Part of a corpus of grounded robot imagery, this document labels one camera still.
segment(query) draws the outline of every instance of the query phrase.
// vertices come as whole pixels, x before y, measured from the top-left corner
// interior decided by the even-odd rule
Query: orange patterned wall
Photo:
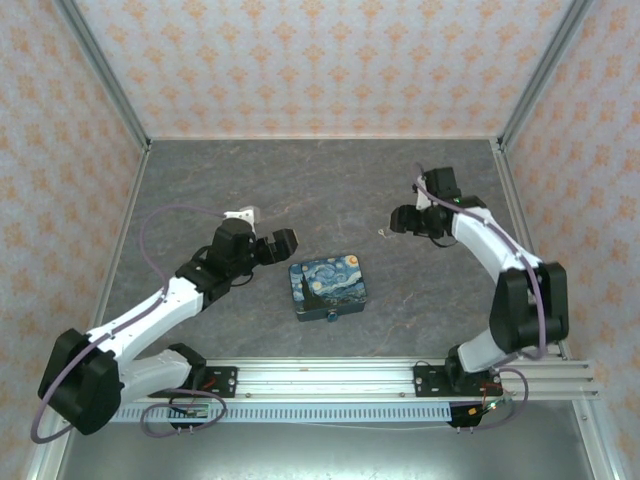
[[[55,338],[86,329],[140,151],[53,1],[0,3],[0,478]]]
[[[640,472],[640,16],[595,0],[509,153],[537,248],[569,272],[572,352],[597,359]]]
[[[496,136],[570,0],[82,0],[153,137]]]

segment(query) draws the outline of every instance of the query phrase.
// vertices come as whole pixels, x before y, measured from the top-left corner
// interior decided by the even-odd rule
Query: purple cable
[[[164,390],[167,393],[181,393],[181,394],[185,394],[185,395],[200,395],[200,396],[204,396],[204,397],[209,397],[209,398],[213,398],[215,400],[217,400],[218,402],[220,402],[220,405],[222,405],[222,411],[212,420],[209,420],[208,422],[203,423],[202,425],[198,425],[197,427],[190,427],[189,428],[189,432],[193,433],[193,432],[197,432],[198,430],[204,430],[205,428],[209,428],[213,425],[215,425],[216,423],[218,423],[222,417],[224,417],[227,413],[227,404],[226,402],[219,397],[218,395],[216,395],[215,393],[211,393],[211,392],[205,392],[204,390],[186,390],[183,388],[172,388],[169,390]],[[176,404],[175,403],[154,403],[153,405],[148,406],[147,408],[144,409],[144,411],[142,412],[142,416],[140,417],[140,428],[142,429],[142,431],[144,432],[145,435],[147,435],[148,437],[152,437],[152,438],[167,438],[167,437],[173,437],[174,435],[180,435],[180,433],[182,432],[182,429],[177,429],[177,430],[171,430],[168,432],[163,432],[163,433],[156,433],[156,432],[152,432],[151,430],[149,430],[149,427],[147,426],[147,424],[145,423],[145,418],[147,417],[147,415],[149,414],[149,412],[151,410],[153,410],[154,408],[160,408],[160,407],[175,407]]]
[[[515,373],[522,379],[522,385],[524,386],[524,396],[522,397],[522,402],[520,403],[520,406],[516,408],[513,412],[511,412],[509,415],[507,415],[506,418],[503,418],[502,420],[499,420],[494,423],[490,423],[489,425],[480,425],[478,427],[472,427],[472,428],[462,428],[461,430],[476,431],[476,430],[491,430],[492,428],[498,428],[503,426],[506,423],[511,422],[516,417],[521,415],[522,412],[524,411],[524,408],[527,405],[527,402],[529,401],[529,382],[525,378],[524,374],[520,370],[516,370],[515,368],[512,368],[512,367],[503,367],[500,370],[498,370],[498,372],[499,373],[504,373],[504,372]],[[459,402],[452,405],[463,406],[466,404],[468,404],[468,402]]]
[[[415,181],[415,178],[421,177],[422,176],[422,172],[424,172],[424,169],[422,168],[422,166],[419,163],[414,163],[414,168],[413,168],[414,172],[413,172],[413,177],[412,177],[412,181]],[[442,205],[445,208],[448,208],[449,210],[452,210],[456,213],[459,213],[461,215],[466,215],[467,217],[471,217],[474,220],[485,224],[485,219],[482,218],[480,215],[476,215],[473,212],[469,212],[468,210],[464,209],[464,208],[460,208],[457,205],[454,205],[452,203],[449,202],[445,202],[444,200],[440,200],[439,198],[437,198],[436,196],[430,194],[426,188],[424,188],[422,185],[419,184],[419,182],[416,182],[416,186],[418,187],[418,189],[424,193],[426,195],[426,197],[431,200],[433,203]],[[486,223],[485,224],[487,227],[489,227],[490,230],[492,230],[496,235],[498,235],[498,237],[500,237],[500,239],[505,243],[505,245],[507,245],[507,247],[509,247],[509,250],[511,250],[511,252],[513,254],[519,254],[519,250],[517,245],[515,245],[511,239],[509,238],[509,236],[507,234],[505,234],[500,228],[496,227],[494,224],[492,223]],[[538,331],[539,331],[539,336],[538,336],[538,350],[535,354],[531,355],[527,352],[520,352],[522,355],[524,355],[525,357],[532,359],[532,360],[539,360],[542,357],[544,357],[547,353],[547,329],[546,329],[546,322],[545,322],[545,318],[544,318],[544,307],[542,305],[542,294],[540,293],[540,285],[538,285],[538,279],[536,278],[536,273],[533,271],[533,267],[531,266],[531,264],[527,261],[527,259],[524,256],[520,256],[519,260],[522,262],[522,264],[524,265],[524,268],[527,271],[527,274],[529,275],[529,280],[531,281],[531,286],[533,288],[533,296],[536,299],[536,309],[538,311]]]
[[[40,405],[38,405],[38,410],[36,411],[36,415],[35,415],[35,417],[33,419],[33,422],[31,423],[31,440],[34,443],[44,444],[44,443],[52,442],[53,440],[56,440],[56,439],[60,438],[62,435],[64,435],[65,433],[68,433],[69,431],[71,431],[71,429],[73,429],[72,425],[68,425],[68,426],[64,427],[62,430],[60,430],[59,432],[56,432],[53,435],[50,435],[48,437],[42,438],[42,437],[40,437],[38,435],[38,427],[40,426],[40,422],[42,421],[42,417],[44,415],[45,408],[49,404],[49,401],[51,401],[51,397],[53,397],[54,392],[57,390],[57,388],[60,386],[60,384],[64,381],[64,379],[67,378],[69,373],[71,373],[71,371],[82,360],[84,360],[84,358],[87,355],[89,355],[89,353],[91,353],[95,348],[97,348],[102,342],[104,342],[107,339],[111,338],[111,336],[115,335],[116,333],[121,332],[125,328],[130,327],[131,325],[133,325],[134,323],[136,323],[140,319],[146,317],[151,312],[153,312],[156,308],[158,308],[158,306],[163,302],[164,297],[166,296],[167,292],[169,291],[169,277],[167,277],[165,275],[165,273],[162,271],[162,269],[147,254],[147,249],[146,249],[145,244],[144,244],[144,236],[145,236],[145,230],[146,230],[146,227],[147,227],[147,224],[149,223],[149,221],[151,219],[153,219],[156,215],[158,215],[158,214],[160,214],[162,212],[166,212],[168,210],[189,210],[189,211],[192,211],[192,212],[206,213],[208,215],[213,215],[213,216],[216,216],[216,217],[224,218],[224,213],[219,213],[219,212],[215,212],[215,211],[212,211],[212,210],[207,210],[206,208],[192,207],[191,205],[183,205],[183,204],[165,205],[163,207],[160,207],[160,208],[154,210],[147,218],[145,218],[145,220],[142,222],[142,227],[140,228],[140,235],[138,236],[138,245],[140,247],[140,253],[142,254],[142,258],[144,258],[144,260],[149,264],[149,266],[153,269],[153,271],[162,280],[161,293],[158,296],[158,298],[156,299],[156,301],[153,302],[153,304],[151,304],[146,310],[140,312],[138,315],[135,315],[130,320],[127,320],[123,324],[121,324],[118,327],[114,328],[113,331],[111,332],[111,335],[104,334],[102,337],[98,338],[94,342],[92,342],[89,345],[87,345],[58,374],[58,376],[54,379],[54,381],[51,383],[51,385],[49,386],[49,388],[45,392],[44,396],[42,397],[42,400],[40,401]],[[200,392],[199,390],[189,390],[189,392],[198,392],[200,394],[208,393],[208,392]]]

